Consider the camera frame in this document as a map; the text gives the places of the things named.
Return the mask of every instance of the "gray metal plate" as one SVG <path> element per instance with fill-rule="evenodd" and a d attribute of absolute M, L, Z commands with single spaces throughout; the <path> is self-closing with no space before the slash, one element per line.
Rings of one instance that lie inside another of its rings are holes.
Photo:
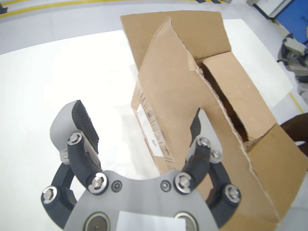
<path fill-rule="evenodd" d="M 176 191 L 173 181 L 180 171 L 170 171 L 150 180 L 131 180 L 113 171 L 103 173 L 109 179 L 107 190 L 101 195 L 93 195 L 86 190 L 74 207 L 64 231 L 83 230 L 85 221 L 95 212 L 105 213 L 111 223 L 110 230 L 116 231 L 120 211 L 172 218 L 179 212 L 187 212 L 196 219 L 199 230 L 218 231 L 211 211 L 197 190 L 188 195 Z M 110 188 L 116 180 L 122 182 L 118 193 Z M 163 180 L 171 183 L 169 192 L 161 190 Z"/>

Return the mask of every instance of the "dark brown object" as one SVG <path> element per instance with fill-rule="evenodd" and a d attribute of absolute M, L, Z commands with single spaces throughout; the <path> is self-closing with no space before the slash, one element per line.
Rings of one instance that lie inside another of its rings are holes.
<path fill-rule="evenodd" d="M 281 127 L 294 142 L 305 142 L 299 146 L 299 149 L 308 157 L 308 113 L 295 116 Z"/>

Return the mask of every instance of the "blue panel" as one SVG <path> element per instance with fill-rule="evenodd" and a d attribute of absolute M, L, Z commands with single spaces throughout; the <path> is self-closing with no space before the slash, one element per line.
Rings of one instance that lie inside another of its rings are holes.
<path fill-rule="evenodd" d="M 278 16 L 277 20 L 294 34 L 297 41 L 303 43 L 308 26 L 308 0 L 294 0 Z"/>

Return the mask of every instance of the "black plastic bracket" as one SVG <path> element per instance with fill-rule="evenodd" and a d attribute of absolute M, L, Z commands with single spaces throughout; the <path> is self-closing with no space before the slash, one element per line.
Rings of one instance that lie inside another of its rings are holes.
<path fill-rule="evenodd" d="M 101 173 L 100 167 L 95 165 L 89 153 L 84 150 L 84 137 L 74 145 L 67 145 L 68 158 L 73 173 L 81 184 L 88 190 L 96 173 Z"/>
<path fill-rule="evenodd" d="M 191 176 L 190 190 L 193 191 L 205 178 L 210 169 L 210 148 L 196 142 L 196 151 L 185 163 L 182 172 Z"/>
<path fill-rule="evenodd" d="M 44 204 L 44 195 L 41 195 L 41 202 L 47 214 L 62 229 L 77 203 L 74 193 L 70 190 L 73 178 L 71 167 L 62 163 L 51 183 L 57 189 L 55 199 L 49 204 Z"/>
<path fill-rule="evenodd" d="M 7 8 L 3 8 L 2 4 L 0 3 L 0 15 L 7 13 Z"/>
<path fill-rule="evenodd" d="M 211 213 L 216 221 L 218 228 L 221 228 L 232 217 L 241 201 L 241 192 L 239 192 L 239 201 L 231 202 L 225 194 L 226 186 L 231 184 L 230 178 L 222 163 L 210 165 L 209 175 L 213 184 L 206 201 Z"/>

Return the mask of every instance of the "box flap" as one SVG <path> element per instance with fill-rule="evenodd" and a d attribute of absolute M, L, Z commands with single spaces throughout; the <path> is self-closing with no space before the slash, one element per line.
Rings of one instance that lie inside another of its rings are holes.
<path fill-rule="evenodd" d="M 152 39 L 138 77 L 177 166 L 184 165 L 191 143 L 190 125 L 200 107 L 207 113 L 222 144 L 222 163 L 231 182 L 242 193 L 235 214 L 278 223 L 273 202 L 254 173 L 222 103 L 201 75 L 169 17 Z M 210 188 L 202 189 L 202 184 L 198 190 L 206 199 Z"/>
<path fill-rule="evenodd" d="M 278 124 L 252 148 L 249 157 L 283 218 L 307 173 L 307 157 Z"/>
<path fill-rule="evenodd" d="M 150 41 L 168 16 L 195 59 L 231 51 L 220 12 L 167 11 L 121 16 L 138 70 Z"/>
<path fill-rule="evenodd" d="M 277 123 L 233 53 L 215 55 L 205 59 L 203 63 L 243 123 L 248 140 L 253 141 L 264 136 Z"/>

